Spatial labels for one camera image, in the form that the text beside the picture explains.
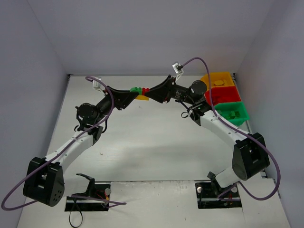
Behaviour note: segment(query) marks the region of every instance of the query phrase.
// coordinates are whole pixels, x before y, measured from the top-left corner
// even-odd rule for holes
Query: black mounting bracket
[[[250,134],[265,146],[265,141],[259,133]],[[256,175],[270,164],[268,154],[251,139],[237,140],[234,145],[232,169],[243,181]]]
[[[163,103],[165,101],[169,102],[172,97],[171,88],[174,84],[175,78],[171,75],[168,75],[166,80],[164,80],[159,85],[150,88],[149,92],[146,92],[144,95],[159,103]]]
[[[33,158],[28,165],[27,175],[46,163],[45,159]],[[23,187],[24,196],[51,207],[59,203],[64,191],[63,171],[58,162],[50,163],[42,170],[36,172],[25,181]]]
[[[209,172],[207,177],[211,180],[211,188],[216,196],[223,192],[223,189],[220,187],[219,183],[215,179],[216,175],[213,172]]]
[[[130,92],[129,90],[117,90],[111,87],[108,89],[114,97],[114,107],[123,110],[138,96],[138,92]],[[76,119],[79,122],[77,131],[83,131],[94,124],[101,121],[111,110],[112,100],[109,93],[104,90],[105,97],[97,104],[83,103],[79,107],[76,106]]]
[[[211,106],[207,103],[206,100],[202,100],[197,104],[192,105],[189,107],[192,111],[190,117],[191,119],[200,126],[200,117],[204,115],[205,112],[211,110]]]
[[[84,195],[84,196],[89,196],[89,197],[95,195],[95,193],[96,193],[95,178],[82,174],[82,173],[77,173],[76,175],[84,177],[89,180],[89,184],[86,188],[86,191],[84,193],[78,193],[78,195]]]

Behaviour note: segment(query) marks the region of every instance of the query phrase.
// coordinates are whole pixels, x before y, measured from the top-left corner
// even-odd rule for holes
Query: white wall
[[[279,189],[292,228],[302,228],[304,198],[304,1],[277,0],[238,73],[251,126],[281,167]],[[276,177],[274,166],[267,173]]]
[[[28,0],[68,73],[236,72],[274,0]],[[202,73],[199,62],[187,74]]]
[[[26,0],[0,1],[0,200],[46,154],[67,76]],[[7,206],[24,202],[22,188]],[[17,226],[21,210],[0,209],[1,227]]]

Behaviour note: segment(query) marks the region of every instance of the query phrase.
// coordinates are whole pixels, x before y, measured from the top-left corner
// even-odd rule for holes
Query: yellow bin
[[[229,72],[210,73],[210,77],[211,77],[211,88],[235,86]],[[207,90],[209,90],[208,75],[204,75],[204,77],[202,77],[200,80],[207,85]]]

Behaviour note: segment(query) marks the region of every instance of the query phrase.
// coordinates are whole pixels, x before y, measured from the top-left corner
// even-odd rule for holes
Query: green bin
[[[221,116],[235,126],[240,126],[243,122],[249,120],[249,115],[243,102],[220,103],[214,107]]]

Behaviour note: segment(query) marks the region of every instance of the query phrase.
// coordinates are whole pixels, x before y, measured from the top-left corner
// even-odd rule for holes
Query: black cable
[[[84,217],[83,217],[83,215],[82,215],[82,212],[81,212],[80,207],[77,205],[77,199],[76,199],[76,198],[73,198],[73,201],[74,201],[74,204],[73,204],[73,206],[72,206],[70,215],[68,216],[68,221],[69,221],[71,227],[73,227],[73,228],[78,228],[78,227],[80,227],[80,226],[82,225],[82,222],[83,222],[83,220],[84,220]],[[77,227],[76,227],[76,226],[73,226],[72,223],[71,223],[71,214],[72,214],[72,211],[74,210],[74,207],[76,207],[76,209],[79,211],[79,213],[80,213],[80,215],[81,215],[81,223],[80,223],[80,225],[77,226]]]
[[[180,116],[181,116],[183,119],[186,119],[186,118],[188,117],[188,113],[187,113],[187,112],[182,112],[182,113],[180,114]]]
[[[105,121],[105,127],[104,130],[101,132],[101,134],[105,133],[107,128],[108,128],[108,120]]]
[[[178,102],[179,103],[181,103],[182,104],[182,106],[184,106],[186,109],[187,109],[187,111],[189,111],[190,109],[181,101],[181,100],[178,100]]]
[[[201,193],[200,193],[200,197],[199,197],[199,207],[201,207],[201,198],[203,197],[203,191],[201,191]]]

